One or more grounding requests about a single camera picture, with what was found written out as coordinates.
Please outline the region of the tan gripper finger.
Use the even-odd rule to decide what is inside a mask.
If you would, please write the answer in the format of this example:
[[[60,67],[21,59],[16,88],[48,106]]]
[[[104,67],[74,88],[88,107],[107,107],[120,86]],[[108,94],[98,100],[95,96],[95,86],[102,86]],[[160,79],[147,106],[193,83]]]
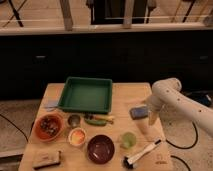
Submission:
[[[148,119],[149,119],[149,124],[154,125],[156,120],[158,118],[158,114],[155,112],[149,112],[148,114]]]

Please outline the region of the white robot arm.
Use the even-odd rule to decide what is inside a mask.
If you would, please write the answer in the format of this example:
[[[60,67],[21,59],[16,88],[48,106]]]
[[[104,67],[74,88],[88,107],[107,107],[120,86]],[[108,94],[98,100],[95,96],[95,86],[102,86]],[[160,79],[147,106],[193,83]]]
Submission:
[[[146,99],[149,124],[159,117],[164,104],[173,106],[208,135],[213,137],[213,110],[180,93],[182,84],[177,78],[159,80],[152,85],[152,94]]]

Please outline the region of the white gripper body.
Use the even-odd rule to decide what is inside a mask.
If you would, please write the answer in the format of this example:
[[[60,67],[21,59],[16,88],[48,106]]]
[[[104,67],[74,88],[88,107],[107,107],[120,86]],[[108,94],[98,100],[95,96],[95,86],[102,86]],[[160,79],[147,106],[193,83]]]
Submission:
[[[148,107],[148,109],[152,112],[159,112],[162,107],[164,106],[165,102],[162,101],[160,98],[158,98],[155,95],[150,95],[147,99],[146,99],[146,105]]]

